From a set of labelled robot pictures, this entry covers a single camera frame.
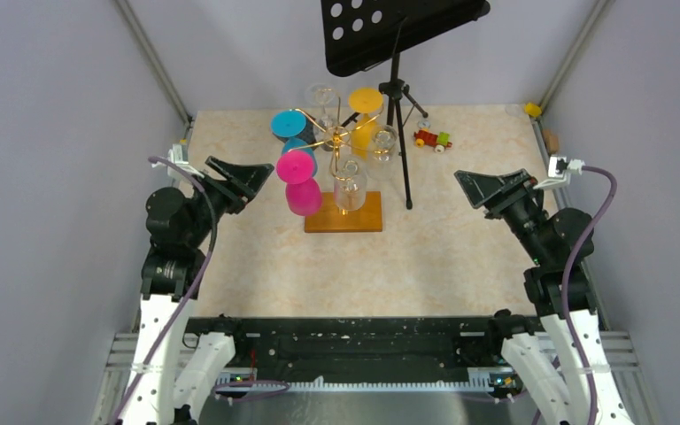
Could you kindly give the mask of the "pink plastic wine glass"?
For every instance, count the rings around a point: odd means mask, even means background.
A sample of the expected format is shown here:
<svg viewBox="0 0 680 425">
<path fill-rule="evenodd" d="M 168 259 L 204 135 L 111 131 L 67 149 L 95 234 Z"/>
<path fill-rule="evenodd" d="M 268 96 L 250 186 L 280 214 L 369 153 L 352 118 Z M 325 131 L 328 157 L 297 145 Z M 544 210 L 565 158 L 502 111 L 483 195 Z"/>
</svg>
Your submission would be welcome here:
<svg viewBox="0 0 680 425">
<path fill-rule="evenodd" d="M 298 216 L 316 214 L 322 204 L 314 156 L 305 150 L 292 150 L 280 156 L 276 163 L 278 177 L 286 184 L 285 197 L 289 209 Z"/>
</svg>

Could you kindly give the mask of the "clear front wine glass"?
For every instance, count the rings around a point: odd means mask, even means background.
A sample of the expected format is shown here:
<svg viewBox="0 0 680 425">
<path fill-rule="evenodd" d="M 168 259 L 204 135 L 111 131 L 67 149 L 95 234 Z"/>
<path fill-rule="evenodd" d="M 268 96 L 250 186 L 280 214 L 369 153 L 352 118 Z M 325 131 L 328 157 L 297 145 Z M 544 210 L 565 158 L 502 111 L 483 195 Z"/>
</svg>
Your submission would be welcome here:
<svg viewBox="0 0 680 425">
<path fill-rule="evenodd" d="M 337 207 L 345 212 L 359 210 L 367 198 L 367 174 L 362 159 L 340 158 L 334 172 L 333 196 Z"/>
</svg>

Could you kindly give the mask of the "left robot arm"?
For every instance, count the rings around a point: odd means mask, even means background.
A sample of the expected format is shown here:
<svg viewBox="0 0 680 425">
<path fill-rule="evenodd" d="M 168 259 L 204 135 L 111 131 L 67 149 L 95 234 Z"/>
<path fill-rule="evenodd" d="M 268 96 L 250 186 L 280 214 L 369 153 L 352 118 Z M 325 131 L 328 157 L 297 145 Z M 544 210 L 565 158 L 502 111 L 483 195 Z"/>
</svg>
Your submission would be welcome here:
<svg viewBox="0 0 680 425">
<path fill-rule="evenodd" d="M 220 219 L 238 214 L 255 199 L 274 171 L 271 164 L 235 165 L 209 157 L 218 178 L 190 165 L 153 156 L 194 189 L 186 196 L 175 186 L 147 199 L 145 227 L 150 249 L 141 269 L 140 324 L 130 376 L 111 424 L 196 424 L 223 369 L 248 355 L 248 342 L 236 333 L 200 336 L 185 367 L 182 339 L 214 254 Z"/>
</svg>

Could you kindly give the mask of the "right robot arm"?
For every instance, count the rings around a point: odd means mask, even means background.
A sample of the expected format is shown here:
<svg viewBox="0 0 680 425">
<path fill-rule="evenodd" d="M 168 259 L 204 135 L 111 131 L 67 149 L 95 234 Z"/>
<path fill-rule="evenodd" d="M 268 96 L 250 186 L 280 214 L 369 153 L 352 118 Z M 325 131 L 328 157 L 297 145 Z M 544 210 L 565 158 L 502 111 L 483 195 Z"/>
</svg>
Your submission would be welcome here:
<svg viewBox="0 0 680 425">
<path fill-rule="evenodd" d="M 565 207 L 544 209 L 545 193 L 569 182 L 571 174 L 606 177 L 609 191 L 594 214 Z M 488 220 L 502 220 L 533 260 L 524 274 L 529 301 L 550 337 L 553 358 L 542 353 L 534 326 L 525 316 L 502 310 L 486 325 L 483 346 L 467 359 L 472 366 L 512 368 L 521 386 L 501 379 L 491 393 L 495 403 L 522 396 L 533 399 L 549 424 L 631 424 L 600 340 L 600 319 L 581 262 L 594 251 L 592 235 L 614 200 L 618 182 L 609 171 L 572 161 L 564 171 L 538 182 L 525 170 L 488 175 L 459 170 L 456 181 L 475 209 Z"/>
</svg>

